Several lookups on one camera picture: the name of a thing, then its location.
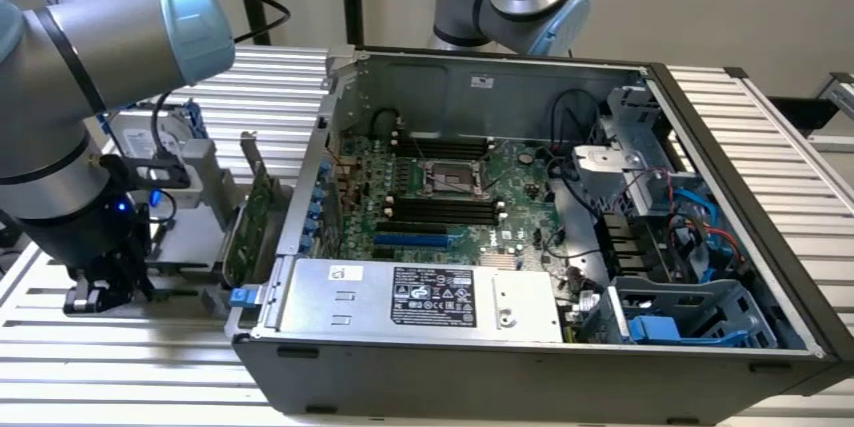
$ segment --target metal rail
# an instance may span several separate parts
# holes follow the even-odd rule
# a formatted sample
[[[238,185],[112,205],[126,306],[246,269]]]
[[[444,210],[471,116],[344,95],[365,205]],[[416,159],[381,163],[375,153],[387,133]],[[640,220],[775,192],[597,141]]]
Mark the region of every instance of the metal rail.
[[[220,162],[237,171],[245,169],[245,179],[248,165],[238,136],[246,129],[258,132],[261,153],[276,174],[285,182],[295,178],[323,95],[324,55],[320,50],[241,48],[230,72],[176,93],[176,98],[192,96],[201,105]],[[744,169],[792,248],[800,250],[839,316],[854,327],[854,260],[846,240],[854,236],[854,219],[840,213],[831,202],[832,189],[818,174],[808,174],[808,163],[768,127],[760,106],[739,93],[743,85],[719,69],[672,71],[680,82],[693,81],[683,88],[697,111]],[[732,118],[748,122],[726,122]],[[771,168],[780,164],[784,169]],[[780,177],[788,167],[795,175]],[[792,185],[796,195],[791,195]],[[823,199],[835,210],[804,212],[798,202],[803,197]],[[843,232],[839,249],[846,253],[840,257],[823,255],[823,249],[799,240],[822,238],[834,229]],[[209,320],[194,299],[172,299],[121,314],[65,317],[61,303],[70,281],[61,266],[46,261],[30,245],[0,281],[0,424],[376,424],[365,419],[279,414],[230,350],[221,323]],[[774,397],[722,425],[848,427],[852,418],[854,380],[848,380],[808,398]],[[387,419],[383,425],[425,423],[483,425],[401,419]]]

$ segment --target white wall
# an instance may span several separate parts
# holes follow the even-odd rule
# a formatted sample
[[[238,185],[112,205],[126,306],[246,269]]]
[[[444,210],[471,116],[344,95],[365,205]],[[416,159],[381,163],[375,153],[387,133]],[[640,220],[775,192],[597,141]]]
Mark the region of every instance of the white wall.
[[[221,1],[234,32],[244,32],[240,0]],[[293,18],[273,32],[273,42],[319,47],[345,41],[341,0],[283,1]],[[592,1],[573,49],[579,56],[740,66],[778,95],[808,95],[828,71],[854,70],[850,0]],[[365,42],[423,46],[432,10],[433,0],[364,0]]]

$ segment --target power supply label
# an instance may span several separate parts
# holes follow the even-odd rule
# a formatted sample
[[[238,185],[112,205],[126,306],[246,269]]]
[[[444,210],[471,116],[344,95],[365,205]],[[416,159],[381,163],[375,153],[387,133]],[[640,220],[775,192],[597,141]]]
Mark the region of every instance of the power supply label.
[[[397,325],[476,327],[471,270],[395,267],[391,320]]]

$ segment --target motherboard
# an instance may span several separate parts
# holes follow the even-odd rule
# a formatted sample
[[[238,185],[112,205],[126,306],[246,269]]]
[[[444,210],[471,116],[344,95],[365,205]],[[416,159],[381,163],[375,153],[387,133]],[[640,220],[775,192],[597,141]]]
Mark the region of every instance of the motherboard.
[[[559,228],[545,148],[352,137],[340,152],[343,259],[540,268]]]

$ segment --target green circuit board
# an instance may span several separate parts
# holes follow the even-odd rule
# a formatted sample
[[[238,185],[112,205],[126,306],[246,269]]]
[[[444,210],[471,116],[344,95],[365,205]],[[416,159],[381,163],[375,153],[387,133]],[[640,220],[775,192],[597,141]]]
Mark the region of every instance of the green circuit board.
[[[445,224],[452,238],[449,248],[395,248],[393,260],[477,265],[484,254],[505,254],[521,247],[521,251],[516,252],[517,258],[523,261],[527,259],[525,263],[539,266],[539,255],[532,248],[533,232],[540,229],[547,236],[556,229],[559,219],[553,202],[545,200],[548,157],[536,157],[537,148],[523,142],[499,141],[481,160],[447,161],[439,158],[397,157],[389,148],[364,137],[345,139],[341,143],[341,160],[351,166],[359,163],[359,168],[348,171],[347,183],[351,189],[343,200],[344,235],[340,258],[373,259],[375,229],[377,222],[389,220],[383,207],[387,195],[393,193],[396,198],[407,199],[500,200],[507,214],[496,226]],[[519,161],[521,154],[532,159],[529,165]],[[428,163],[457,165],[460,169],[477,164],[480,194],[472,195],[447,188],[443,192],[427,192],[424,175]],[[356,190],[357,203],[352,198]]]

